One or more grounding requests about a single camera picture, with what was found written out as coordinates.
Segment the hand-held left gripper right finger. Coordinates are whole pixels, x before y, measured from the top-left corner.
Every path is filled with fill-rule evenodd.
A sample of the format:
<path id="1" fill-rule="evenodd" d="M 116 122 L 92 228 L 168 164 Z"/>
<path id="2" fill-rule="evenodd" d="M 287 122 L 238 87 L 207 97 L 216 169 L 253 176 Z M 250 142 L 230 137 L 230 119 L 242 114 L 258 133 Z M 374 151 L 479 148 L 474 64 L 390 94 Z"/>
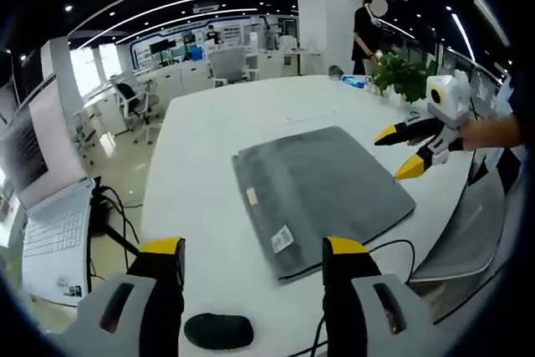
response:
<path id="1" fill-rule="evenodd" d="M 365 246 L 323 239 L 323 322 L 328 356 L 440 356 L 441 332 L 426 302 L 383 274 Z"/>

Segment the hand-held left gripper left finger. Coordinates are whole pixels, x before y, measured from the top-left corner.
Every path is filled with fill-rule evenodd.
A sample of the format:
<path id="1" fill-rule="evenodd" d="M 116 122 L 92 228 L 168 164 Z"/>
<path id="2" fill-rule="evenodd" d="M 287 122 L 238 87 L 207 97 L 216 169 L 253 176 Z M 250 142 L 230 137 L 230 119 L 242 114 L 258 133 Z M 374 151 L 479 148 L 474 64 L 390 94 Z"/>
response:
<path id="1" fill-rule="evenodd" d="M 65 356 L 177 356 L 184 311 L 183 237 L 144 244 L 126 273 L 78 305 L 76 320 L 52 335 Z"/>

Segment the person's right hand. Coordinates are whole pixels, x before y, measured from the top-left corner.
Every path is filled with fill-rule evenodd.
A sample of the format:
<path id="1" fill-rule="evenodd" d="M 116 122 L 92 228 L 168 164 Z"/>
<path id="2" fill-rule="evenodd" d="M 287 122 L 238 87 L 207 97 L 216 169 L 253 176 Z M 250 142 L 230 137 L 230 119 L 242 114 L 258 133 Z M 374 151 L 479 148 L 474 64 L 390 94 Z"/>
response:
<path id="1" fill-rule="evenodd" d="M 464 150 L 476 150 L 488 147 L 487 122 L 485 120 L 471 120 L 460 130 L 460 138 Z"/>

